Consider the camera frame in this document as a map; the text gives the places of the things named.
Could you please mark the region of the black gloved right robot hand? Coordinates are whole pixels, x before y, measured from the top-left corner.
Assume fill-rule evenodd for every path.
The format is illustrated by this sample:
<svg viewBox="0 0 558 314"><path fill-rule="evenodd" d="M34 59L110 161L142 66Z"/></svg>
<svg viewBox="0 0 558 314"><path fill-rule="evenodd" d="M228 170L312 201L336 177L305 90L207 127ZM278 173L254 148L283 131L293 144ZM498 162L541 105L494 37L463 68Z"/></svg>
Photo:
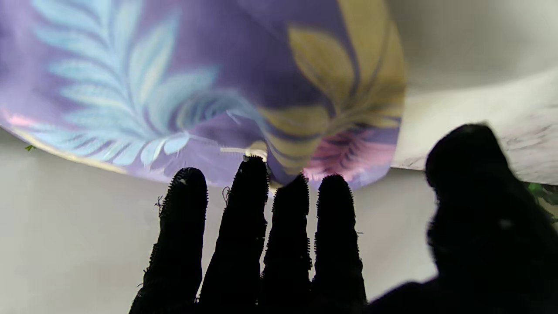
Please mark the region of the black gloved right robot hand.
<svg viewBox="0 0 558 314"><path fill-rule="evenodd" d="M269 183L261 157L245 156L203 273L208 205L203 173L179 170L160 208L132 314L555 314L557 231L519 181L492 129L465 124L427 157L438 208L427 230L438 274L368 302L351 190L341 175L319 187L314 261L303 175L277 190L265 240Z"/></svg>

